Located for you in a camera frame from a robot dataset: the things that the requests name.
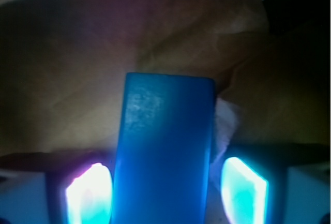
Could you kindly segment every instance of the cyan light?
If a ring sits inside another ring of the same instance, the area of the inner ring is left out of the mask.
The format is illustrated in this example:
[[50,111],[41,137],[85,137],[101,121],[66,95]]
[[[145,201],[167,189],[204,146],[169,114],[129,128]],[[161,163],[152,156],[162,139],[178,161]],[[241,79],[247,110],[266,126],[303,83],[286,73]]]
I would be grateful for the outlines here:
[[95,163],[66,189],[69,224],[108,224],[112,206],[112,178],[106,166]]
[[268,182],[237,157],[223,165],[221,194],[230,223],[265,222]]

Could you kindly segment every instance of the white tissue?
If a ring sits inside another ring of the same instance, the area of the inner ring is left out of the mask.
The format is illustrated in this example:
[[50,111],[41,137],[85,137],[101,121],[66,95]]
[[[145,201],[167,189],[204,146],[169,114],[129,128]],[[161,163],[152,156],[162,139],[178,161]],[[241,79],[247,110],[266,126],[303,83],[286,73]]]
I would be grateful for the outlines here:
[[209,167],[209,180],[220,190],[223,155],[238,125],[238,106],[217,98],[215,107],[215,141],[217,156]]

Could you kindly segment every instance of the blue rectangular block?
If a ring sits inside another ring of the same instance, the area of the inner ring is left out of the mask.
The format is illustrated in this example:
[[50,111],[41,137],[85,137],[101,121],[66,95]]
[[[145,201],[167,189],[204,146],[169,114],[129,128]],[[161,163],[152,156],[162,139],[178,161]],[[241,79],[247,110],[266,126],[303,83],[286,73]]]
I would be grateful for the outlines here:
[[214,88],[207,78],[127,74],[113,224],[204,222]]

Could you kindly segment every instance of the glowing light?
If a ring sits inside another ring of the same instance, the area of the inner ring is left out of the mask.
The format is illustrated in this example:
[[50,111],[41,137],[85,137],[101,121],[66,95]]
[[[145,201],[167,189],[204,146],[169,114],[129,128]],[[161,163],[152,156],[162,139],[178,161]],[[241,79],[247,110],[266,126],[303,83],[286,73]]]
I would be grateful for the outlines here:
[[221,193],[229,222],[263,224],[267,190],[267,180],[239,158],[228,158],[224,162]]
[[109,223],[112,205],[112,178],[107,167],[92,165],[66,189],[69,224]]

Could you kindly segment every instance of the led light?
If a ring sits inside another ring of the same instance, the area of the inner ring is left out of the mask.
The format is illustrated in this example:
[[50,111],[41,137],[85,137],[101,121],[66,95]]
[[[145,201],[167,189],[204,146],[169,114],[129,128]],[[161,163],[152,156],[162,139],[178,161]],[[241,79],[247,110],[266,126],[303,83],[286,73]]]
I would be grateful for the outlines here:
[[237,157],[223,165],[221,194],[224,211],[231,223],[263,224],[268,182]]
[[92,165],[66,189],[69,224],[109,223],[112,178],[107,167]]

